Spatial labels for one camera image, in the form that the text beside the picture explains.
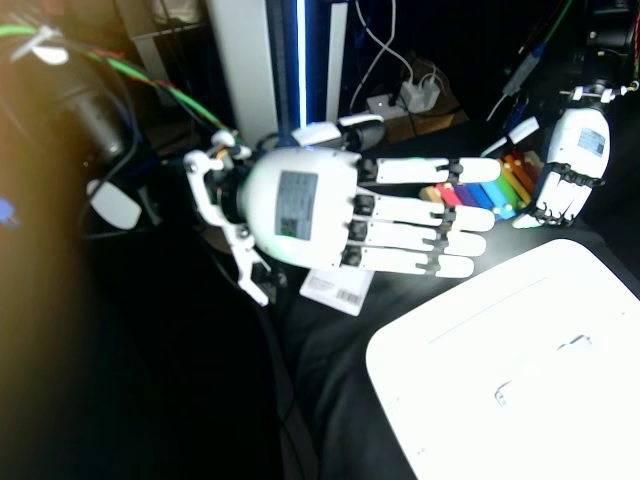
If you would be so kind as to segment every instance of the gray label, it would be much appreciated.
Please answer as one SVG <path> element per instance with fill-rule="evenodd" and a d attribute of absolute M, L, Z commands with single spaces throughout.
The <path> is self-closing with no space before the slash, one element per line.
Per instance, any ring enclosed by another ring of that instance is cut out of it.
<path fill-rule="evenodd" d="M 580 132 L 578 146 L 598 155 L 599 157 L 604 153 L 604 144 L 605 139 L 598 132 L 594 132 L 590 128 L 583 128 Z"/>
<path fill-rule="evenodd" d="M 282 172 L 276 205 L 276 235 L 311 239 L 318 175 Z"/>

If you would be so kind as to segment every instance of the green cable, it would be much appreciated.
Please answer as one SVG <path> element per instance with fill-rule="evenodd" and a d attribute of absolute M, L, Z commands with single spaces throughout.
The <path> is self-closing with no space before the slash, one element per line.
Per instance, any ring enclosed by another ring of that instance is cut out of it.
<path fill-rule="evenodd" d="M 544 37 L 544 42 L 542 42 L 544 45 L 549 43 L 549 40 L 551 40 L 551 37 L 553 37 L 553 34 L 556 33 L 556 30 L 560 26 L 560 22 L 562 22 L 562 19 L 565 17 L 567 12 L 569 11 L 569 7 L 571 6 L 572 3 L 573 3 L 573 0 L 567 1 L 566 5 L 562 9 L 562 12 L 560 12 L 560 15 L 558 15 L 558 18 L 556 19 L 556 23 L 553 24 L 553 27 L 551 27 L 551 30 L 549 30 L 549 33 L 547 33 L 547 36 Z"/>
<path fill-rule="evenodd" d="M 38 34 L 38 29 L 31 26 L 31 25 L 0 25 L 0 37 L 9 37 L 9 36 L 13 36 L 13 35 L 29 35 L 29 36 L 33 36 L 33 35 L 37 35 Z M 142 82 L 151 82 L 152 80 L 145 75 L 144 73 L 140 72 L 139 70 L 130 67 L 129 65 L 127 65 L 124 62 L 121 62 L 115 58 L 110 58 L 110 57 L 103 57 L 101 55 L 97 55 L 95 53 L 92 52 L 85 52 L 86 55 L 94 60 L 97 61 L 104 61 L 106 60 L 109 65 L 111 65 L 115 70 L 119 71 L 120 73 L 123 73 L 125 75 L 128 75 L 129 77 L 132 77 L 136 80 L 140 80 Z M 207 110 L 204 106 L 202 106 L 200 103 L 198 103 L 196 100 L 194 100 L 193 98 L 191 98 L 189 95 L 187 95 L 184 92 L 181 92 L 180 90 L 178 90 L 177 88 L 174 87 L 165 87 L 174 97 L 176 97 L 179 101 L 181 101 L 182 103 L 188 105 L 189 107 L 191 107 L 193 110 L 195 110 L 197 113 L 199 113 L 200 115 L 202 115 L 204 118 L 206 118 L 207 120 L 209 120 L 211 123 L 213 123 L 216 127 L 218 127 L 221 130 L 229 130 L 229 128 L 227 126 L 225 126 L 219 119 L 218 117 L 216 117 L 213 113 L 211 113 L 209 110 Z"/>

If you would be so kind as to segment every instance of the black tablecloth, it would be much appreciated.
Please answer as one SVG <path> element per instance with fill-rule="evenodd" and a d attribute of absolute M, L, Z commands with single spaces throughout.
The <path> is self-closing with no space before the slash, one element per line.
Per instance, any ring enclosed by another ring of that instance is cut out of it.
<path fill-rule="evenodd" d="M 467 123 L 376 151 L 388 157 L 475 156 L 494 134 Z M 487 252 L 476 274 L 558 238 L 589 248 L 639 296 L 640 284 L 608 250 L 602 238 L 581 222 L 571 229 L 515 230 L 499 222 L 486 234 Z M 377 273 L 359 317 L 297 295 L 306 271 L 288 269 L 290 285 L 280 292 L 275 325 L 292 373 L 296 396 L 308 422 L 323 479 L 415 478 L 378 402 L 365 366 L 373 334 L 384 325 L 460 281 Z"/>

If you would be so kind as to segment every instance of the white card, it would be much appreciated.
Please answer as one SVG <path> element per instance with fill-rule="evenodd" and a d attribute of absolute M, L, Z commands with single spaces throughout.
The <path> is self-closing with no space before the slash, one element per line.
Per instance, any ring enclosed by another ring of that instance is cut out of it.
<path fill-rule="evenodd" d="M 353 267 L 311 270 L 300 295 L 349 315 L 360 315 L 374 272 Z"/>

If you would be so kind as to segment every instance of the white charger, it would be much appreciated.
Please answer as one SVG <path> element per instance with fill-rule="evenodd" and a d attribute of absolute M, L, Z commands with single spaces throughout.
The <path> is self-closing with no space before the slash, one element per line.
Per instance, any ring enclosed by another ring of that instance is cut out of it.
<path fill-rule="evenodd" d="M 435 76 L 428 82 L 414 85 L 412 82 L 402 82 L 400 97 L 410 113 L 422 113 L 431 110 L 440 97 L 440 87 L 435 82 Z"/>

